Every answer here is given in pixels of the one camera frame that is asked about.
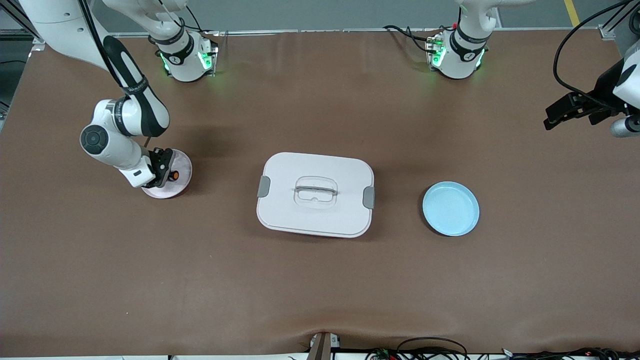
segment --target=yellow tape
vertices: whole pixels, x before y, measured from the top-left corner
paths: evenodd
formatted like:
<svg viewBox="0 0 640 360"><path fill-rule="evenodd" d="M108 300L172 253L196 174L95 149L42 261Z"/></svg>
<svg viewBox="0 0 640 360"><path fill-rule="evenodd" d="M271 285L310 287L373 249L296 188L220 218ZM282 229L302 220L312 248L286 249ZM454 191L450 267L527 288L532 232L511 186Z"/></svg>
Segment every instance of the yellow tape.
<svg viewBox="0 0 640 360"><path fill-rule="evenodd" d="M571 25L577 26L578 24L580 24L580 19L578 19L578 13L575 11L573 1L564 0L564 5L566 6L566 12L569 14L569 19L571 19Z"/></svg>

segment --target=plate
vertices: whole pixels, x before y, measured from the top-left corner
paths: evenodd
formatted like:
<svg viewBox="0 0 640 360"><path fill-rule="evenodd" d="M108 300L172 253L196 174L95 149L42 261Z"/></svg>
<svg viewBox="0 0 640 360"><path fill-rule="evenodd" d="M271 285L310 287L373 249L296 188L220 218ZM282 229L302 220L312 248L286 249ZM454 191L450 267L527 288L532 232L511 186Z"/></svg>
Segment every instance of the plate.
<svg viewBox="0 0 640 360"><path fill-rule="evenodd" d="M443 181L424 194L422 213L435 231L461 236L473 230L480 219L476 196L462 184Z"/></svg>

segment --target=lid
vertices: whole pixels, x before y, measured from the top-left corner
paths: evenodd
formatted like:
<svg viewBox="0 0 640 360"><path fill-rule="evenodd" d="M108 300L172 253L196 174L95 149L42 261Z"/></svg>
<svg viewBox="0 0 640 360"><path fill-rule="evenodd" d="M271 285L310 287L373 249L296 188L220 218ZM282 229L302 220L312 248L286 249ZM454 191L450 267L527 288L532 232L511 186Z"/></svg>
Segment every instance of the lid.
<svg viewBox="0 0 640 360"><path fill-rule="evenodd" d="M354 238L369 228L373 203L364 161L281 152L264 165L257 214L274 230Z"/></svg>
<svg viewBox="0 0 640 360"><path fill-rule="evenodd" d="M478 223L480 206L474 194L461 184L444 181L424 194L422 213L435 231L448 236L467 234Z"/></svg>

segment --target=blue plate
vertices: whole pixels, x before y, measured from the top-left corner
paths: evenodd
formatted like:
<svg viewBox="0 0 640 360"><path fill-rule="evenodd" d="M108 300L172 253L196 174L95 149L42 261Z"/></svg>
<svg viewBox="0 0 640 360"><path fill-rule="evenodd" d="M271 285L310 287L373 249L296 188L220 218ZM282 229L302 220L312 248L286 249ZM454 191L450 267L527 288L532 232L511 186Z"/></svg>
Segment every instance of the blue plate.
<svg viewBox="0 0 640 360"><path fill-rule="evenodd" d="M471 190L443 181L424 194L422 213L435 231L461 236L473 230L480 219L480 206Z"/></svg>

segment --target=white robotic arm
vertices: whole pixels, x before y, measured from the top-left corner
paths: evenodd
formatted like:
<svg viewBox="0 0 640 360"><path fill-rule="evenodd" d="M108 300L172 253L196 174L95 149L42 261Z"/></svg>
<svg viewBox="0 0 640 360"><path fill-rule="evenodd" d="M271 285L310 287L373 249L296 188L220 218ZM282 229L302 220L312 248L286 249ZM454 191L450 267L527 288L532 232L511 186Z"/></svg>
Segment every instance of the white robotic arm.
<svg viewBox="0 0 640 360"><path fill-rule="evenodd" d="M490 10L497 6L518 6L535 0L455 0L460 5L457 27L445 29L430 45L429 64L443 75L463 79L480 66L484 46L493 33L497 19Z"/></svg>
<svg viewBox="0 0 640 360"><path fill-rule="evenodd" d="M96 105L91 124L80 136L84 151L119 169L136 188L162 188L168 181L177 180L178 174L172 170L173 149L149 152L131 138L160 136L170 119L124 45L108 35L78 0L20 3L40 36L54 50L110 70L125 93L118 100L103 100Z"/></svg>
<svg viewBox="0 0 640 360"><path fill-rule="evenodd" d="M179 81L194 81L215 72L218 45L201 34L188 31L174 12L188 0L103 0L149 32L160 49L167 71Z"/></svg>

